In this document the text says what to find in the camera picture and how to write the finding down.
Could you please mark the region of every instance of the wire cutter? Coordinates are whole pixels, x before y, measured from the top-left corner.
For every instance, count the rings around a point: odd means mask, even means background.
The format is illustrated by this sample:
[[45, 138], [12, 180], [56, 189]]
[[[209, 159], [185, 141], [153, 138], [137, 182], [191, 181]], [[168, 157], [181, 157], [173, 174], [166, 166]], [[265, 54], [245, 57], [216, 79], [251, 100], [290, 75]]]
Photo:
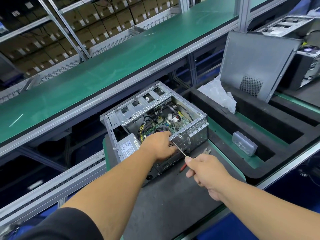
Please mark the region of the wire cutter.
[[[202, 154], [209, 154], [211, 152], [211, 149], [209, 151], [207, 151], [208, 148], [206, 147], [204, 150], [203, 150], [203, 153]], [[182, 168], [180, 169], [180, 173], [187, 167], [187, 164], [185, 163]]]

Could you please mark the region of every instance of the conveyor belt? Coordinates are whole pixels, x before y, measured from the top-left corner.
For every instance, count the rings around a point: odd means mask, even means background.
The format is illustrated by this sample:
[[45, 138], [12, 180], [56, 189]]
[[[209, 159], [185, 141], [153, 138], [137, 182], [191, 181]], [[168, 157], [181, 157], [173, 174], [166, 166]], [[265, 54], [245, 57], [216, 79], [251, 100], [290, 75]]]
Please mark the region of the conveyor belt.
[[233, 12], [234, 0], [207, 0], [1, 104], [0, 156], [235, 28]]

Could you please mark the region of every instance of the screwdriver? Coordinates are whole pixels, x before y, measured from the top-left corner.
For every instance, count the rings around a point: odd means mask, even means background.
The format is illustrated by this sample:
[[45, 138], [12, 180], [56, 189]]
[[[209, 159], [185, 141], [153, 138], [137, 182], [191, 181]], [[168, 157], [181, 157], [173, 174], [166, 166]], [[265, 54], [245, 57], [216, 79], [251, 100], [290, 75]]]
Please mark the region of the screwdriver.
[[[175, 144], [174, 142], [172, 142], [172, 143], [179, 149], [179, 151], [182, 152], [182, 154], [184, 155], [184, 157], [187, 157], [186, 154], [180, 149], [180, 147], [177, 146], [177, 144]], [[185, 164], [181, 167], [181, 169], [180, 169], [179, 172], [181, 173], [186, 167], [187, 167], [187, 164], [185, 163]]]

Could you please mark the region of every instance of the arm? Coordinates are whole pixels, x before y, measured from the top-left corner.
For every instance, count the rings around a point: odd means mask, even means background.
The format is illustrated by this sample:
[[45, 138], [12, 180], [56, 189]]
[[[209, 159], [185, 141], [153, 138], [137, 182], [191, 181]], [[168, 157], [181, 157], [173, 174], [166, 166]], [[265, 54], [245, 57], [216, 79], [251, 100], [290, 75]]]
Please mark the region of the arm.
[[105, 240], [120, 239], [152, 165], [176, 150], [176, 147], [169, 146], [170, 135], [166, 131], [148, 136], [138, 151], [88, 184], [62, 207], [72, 207], [86, 213]]
[[260, 240], [320, 239], [320, 214], [236, 180], [212, 155], [186, 157], [185, 161], [191, 168], [186, 176], [194, 176]]

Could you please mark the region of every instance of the foam tray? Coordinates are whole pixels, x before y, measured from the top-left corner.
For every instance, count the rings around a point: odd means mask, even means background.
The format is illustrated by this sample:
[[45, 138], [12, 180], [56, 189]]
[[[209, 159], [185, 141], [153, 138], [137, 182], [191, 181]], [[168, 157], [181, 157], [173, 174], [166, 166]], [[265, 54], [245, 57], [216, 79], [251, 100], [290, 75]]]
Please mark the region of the foam tray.
[[226, 92], [231, 92], [237, 101], [236, 114], [232, 114], [197, 90], [212, 79], [211, 77], [184, 91], [182, 96], [205, 112], [227, 133], [232, 135], [240, 131], [258, 145], [255, 156], [262, 160], [262, 164], [253, 168], [217, 133], [209, 133], [212, 143], [240, 169], [248, 183], [259, 183], [319, 140], [320, 114], [278, 96], [272, 97], [267, 104], [241, 90], [222, 84]]

